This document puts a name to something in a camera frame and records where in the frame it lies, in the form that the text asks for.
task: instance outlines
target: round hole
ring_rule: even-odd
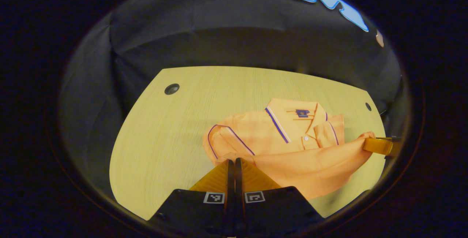
[[[164,90],[164,93],[167,95],[172,95],[173,93],[179,91],[179,88],[180,86],[178,83],[173,83],[166,87],[166,89]]]

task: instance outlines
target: wooden table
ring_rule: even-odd
[[[172,83],[180,89],[166,95]],[[366,131],[385,136],[369,94],[353,86],[261,68],[164,69],[137,100],[115,142],[110,185],[117,202],[149,220],[174,189],[189,189],[214,168],[202,147],[206,129],[232,114],[261,111],[271,98],[317,101],[328,113],[342,113],[346,142]],[[343,188],[310,203],[322,216],[331,215],[372,188],[384,163],[383,155],[373,153]]]

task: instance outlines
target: orange polo shirt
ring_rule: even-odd
[[[203,146],[215,165],[244,158],[281,186],[295,186],[306,199],[348,182],[371,152],[363,133],[344,143],[343,115],[329,115],[317,102],[273,98],[264,111],[230,116],[209,128]]]

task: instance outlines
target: dark background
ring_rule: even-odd
[[[4,237],[142,237],[80,193],[45,131],[63,67],[87,30],[123,0],[1,0],[1,232]],[[404,177],[331,237],[462,237],[466,198],[461,0],[349,0],[373,18],[420,78],[423,138]]]

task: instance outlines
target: light wood tabletop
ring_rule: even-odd
[[[173,83],[179,90],[166,95],[165,88]],[[163,69],[117,136],[109,171],[117,202],[149,220],[174,189],[189,189],[214,168],[202,146],[206,129],[233,114],[261,111],[271,98],[316,101],[330,114],[343,114],[346,142],[367,131],[385,136],[371,97],[353,86],[262,68]],[[338,211],[374,186],[384,163],[383,155],[373,153],[345,186],[311,200],[311,205],[324,217]]]

